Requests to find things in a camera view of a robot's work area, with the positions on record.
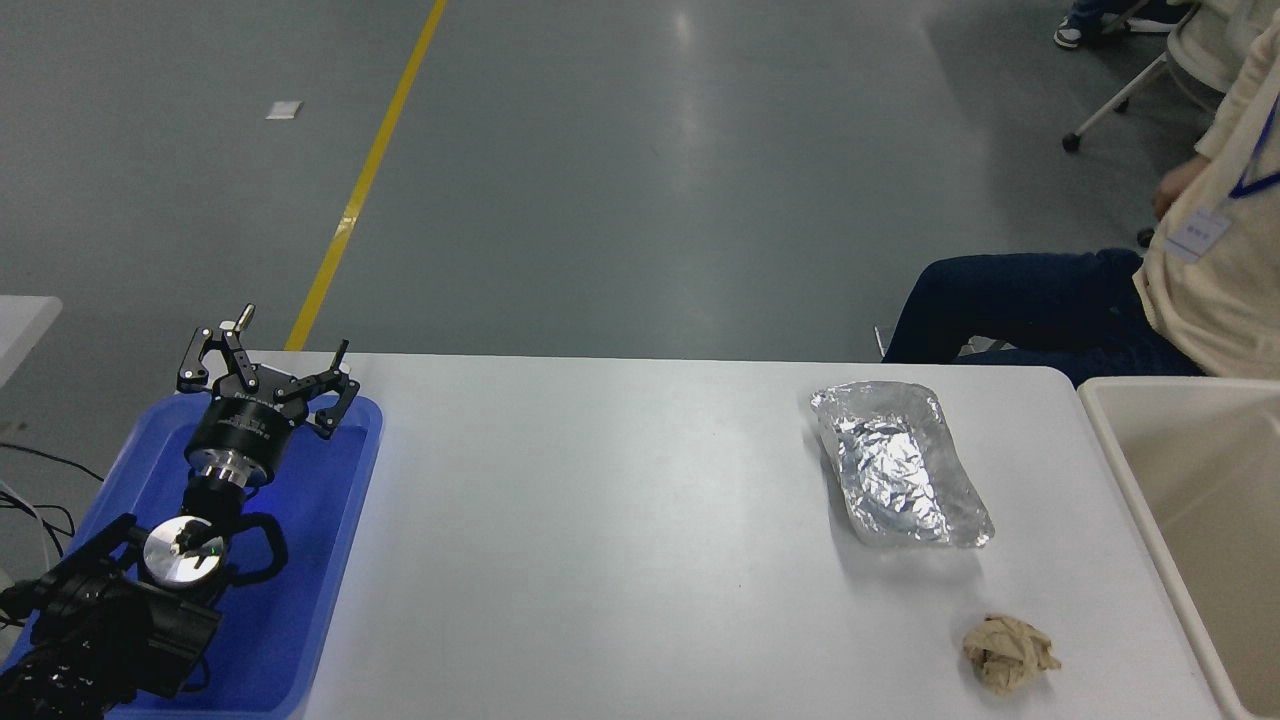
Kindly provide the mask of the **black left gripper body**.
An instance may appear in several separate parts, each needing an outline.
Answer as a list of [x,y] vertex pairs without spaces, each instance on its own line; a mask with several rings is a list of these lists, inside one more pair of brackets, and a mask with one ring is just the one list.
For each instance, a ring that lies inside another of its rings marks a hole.
[[209,406],[186,446],[191,471],[278,473],[293,432],[303,423],[303,400],[279,400],[273,391],[266,398],[242,389],[205,393]]

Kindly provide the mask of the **person's hand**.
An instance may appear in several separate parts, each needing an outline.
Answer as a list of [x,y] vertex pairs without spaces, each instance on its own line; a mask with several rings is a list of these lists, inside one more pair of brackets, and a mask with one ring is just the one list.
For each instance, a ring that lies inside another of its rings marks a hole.
[[1196,154],[1193,158],[1185,160],[1178,167],[1174,167],[1164,174],[1156,184],[1151,199],[1153,218],[1157,222],[1161,222],[1166,217],[1172,205],[1201,176],[1210,163],[1211,160],[1208,158]]

